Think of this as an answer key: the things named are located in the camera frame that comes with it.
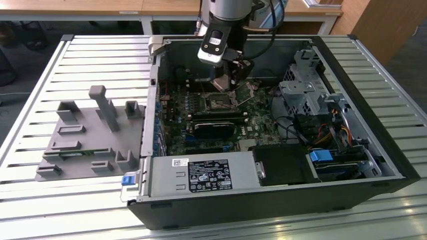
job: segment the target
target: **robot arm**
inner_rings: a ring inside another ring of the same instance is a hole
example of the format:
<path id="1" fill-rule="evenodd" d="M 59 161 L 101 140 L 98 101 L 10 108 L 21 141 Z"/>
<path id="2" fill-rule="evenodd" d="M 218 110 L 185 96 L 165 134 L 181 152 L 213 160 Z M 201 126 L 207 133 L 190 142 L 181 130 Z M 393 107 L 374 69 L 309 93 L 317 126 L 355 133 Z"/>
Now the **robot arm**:
<path id="1" fill-rule="evenodd" d="M 274 23 L 277 23 L 274 1 L 269 1 Z M 283 11 L 285 2 L 279 0 Z M 214 66 L 211 82 L 221 92 L 233 90 L 238 82 L 247 78 L 254 68 L 251 59 L 259 57 L 274 43 L 275 30 L 283 22 L 283 14 L 274 28 L 249 27 L 253 13 L 263 6 L 265 3 L 261 0 L 203 0 L 203 23 L 209 23 L 209 28 L 198 57 L 202 62 Z M 266 50 L 255 57 L 243 56 L 249 32 L 273 32 Z"/>
<path id="2" fill-rule="evenodd" d="M 222 67 L 227 48 L 243 51 L 249 36 L 243 27 L 250 23 L 253 0 L 205 0 L 203 9 L 209 9 L 209 14 L 203 14 L 209 28 L 198 57 L 202 62 Z"/>

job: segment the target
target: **floor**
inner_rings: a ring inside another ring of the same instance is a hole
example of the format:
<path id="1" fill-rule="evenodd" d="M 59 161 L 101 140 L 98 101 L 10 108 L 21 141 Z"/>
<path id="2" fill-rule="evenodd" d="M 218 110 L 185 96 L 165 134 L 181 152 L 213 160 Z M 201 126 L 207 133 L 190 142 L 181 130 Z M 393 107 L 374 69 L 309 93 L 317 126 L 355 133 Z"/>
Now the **floor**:
<path id="1" fill-rule="evenodd" d="M 115 21 L 99 22 L 97 25 L 91 25 L 89 22 L 54 22 L 47 24 L 46 27 L 53 27 L 53 29 L 46 31 L 50 45 L 45 50 L 31 51 L 23 45 L 2 48 L 18 71 L 19 77 L 13 84 L 0 87 L 0 144 L 9 135 L 30 96 L 30 94 L 2 94 L 31 93 L 63 34 L 143 34 L 139 22 L 130 22 L 130 26 L 126 29 L 119 28 Z M 427 20 L 420 26 L 416 36 L 407 40 L 401 51 L 386 66 L 386 69 L 425 111 L 427 111 L 426 62 Z"/>

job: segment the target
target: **cable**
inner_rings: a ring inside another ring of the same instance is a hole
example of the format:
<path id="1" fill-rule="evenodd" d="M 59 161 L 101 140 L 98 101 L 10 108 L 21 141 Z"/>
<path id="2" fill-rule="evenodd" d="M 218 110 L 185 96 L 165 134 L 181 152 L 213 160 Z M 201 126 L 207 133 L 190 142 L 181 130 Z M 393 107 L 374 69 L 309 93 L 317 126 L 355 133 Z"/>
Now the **cable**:
<path id="1" fill-rule="evenodd" d="M 250 26 L 243 26 L 243 29 L 247 30 L 249 32 L 255 32 L 255 33 L 271 33 L 271 32 L 274 32 L 282 26 L 283 21 L 286 19 L 286 6 L 285 6 L 285 3 L 283 3 L 283 0 L 279 0 L 279 4 L 281 4 L 281 10 L 282 10 L 282 17 L 281 17 L 281 21 L 279 21 L 278 25 L 273 25 L 273 28 L 253 28 Z M 273 9 L 271 15 L 273 15 L 273 13 L 277 15 L 275 7 L 273 5 L 274 5 L 273 1 L 270 1 L 270 9 Z"/>
<path id="2" fill-rule="evenodd" d="M 271 28 L 271 29 L 274 29 L 273 30 L 273 34 L 271 34 L 271 40 L 270 40 L 266 48 L 259 53 L 254 54 L 253 56 L 243 56 L 243 58 L 242 58 L 243 60 L 257 59 L 261 55 L 263 55 L 269 51 L 269 49 L 271 48 L 271 46 L 274 45 L 275 40 L 277 40 L 277 29 L 279 28 L 279 26 L 282 26 L 283 18 L 285 18 L 285 15 L 286 15 L 286 12 L 285 12 L 286 10 L 285 10 L 283 2 L 281 0 L 279 2 L 281 2 L 282 9 L 283 9 L 283 15 L 282 15 L 283 17 L 281 18 L 281 23 L 278 24 L 274 1 L 273 0 L 269 0 L 269 1 L 270 1 L 270 10 L 271 10 L 273 24 L 274 24 L 274 27 Z"/>
<path id="3" fill-rule="evenodd" d="M 199 4 L 199 14 L 198 14 L 199 20 L 202 20 L 202 4 L 203 4 L 203 0 L 201 0 L 201 4 Z"/>
<path id="4" fill-rule="evenodd" d="M 203 0 L 201 0 L 201 4 L 199 4 L 199 14 L 198 14 L 198 21 L 195 23 L 195 35 L 198 36 L 199 35 L 199 31 L 201 31 L 201 28 L 202 28 L 202 4 L 203 4 Z"/>
<path id="5" fill-rule="evenodd" d="M 11 93 L 2 93 L 0 96 L 15 95 L 15 94 L 33 94 L 33 93 L 31 92 L 11 92 Z"/>

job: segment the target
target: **warning label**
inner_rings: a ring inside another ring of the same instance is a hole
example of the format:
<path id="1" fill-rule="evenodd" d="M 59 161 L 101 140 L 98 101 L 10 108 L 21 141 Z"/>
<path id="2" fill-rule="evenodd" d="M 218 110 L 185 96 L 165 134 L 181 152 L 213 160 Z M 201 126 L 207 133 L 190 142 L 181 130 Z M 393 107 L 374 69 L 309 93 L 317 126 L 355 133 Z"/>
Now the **warning label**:
<path id="1" fill-rule="evenodd" d="M 189 182 L 193 193 L 234 189 L 229 160 L 190 161 Z"/>

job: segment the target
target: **metal table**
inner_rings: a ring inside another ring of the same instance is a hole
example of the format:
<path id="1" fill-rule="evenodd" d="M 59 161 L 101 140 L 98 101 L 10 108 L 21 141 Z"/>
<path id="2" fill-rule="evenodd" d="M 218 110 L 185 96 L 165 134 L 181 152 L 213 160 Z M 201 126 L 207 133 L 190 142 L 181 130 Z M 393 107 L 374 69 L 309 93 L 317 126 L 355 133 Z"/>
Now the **metal table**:
<path id="1" fill-rule="evenodd" d="M 95 107 L 89 89 L 103 84 L 117 106 L 129 100 L 146 103 L 149 36 L 75 36 L 59 43 L 0 148 L 0 239 L 374 240 L 427 234 L 426 114 L 358 40 L 323 40 L 414 164 L 420 182 L 350 210 L 179 230 L 146 229 L 121 200 L 121 176 L 34 181 L 62 100 Z M 329 79 L 339 91 L 330 75 Z"/>

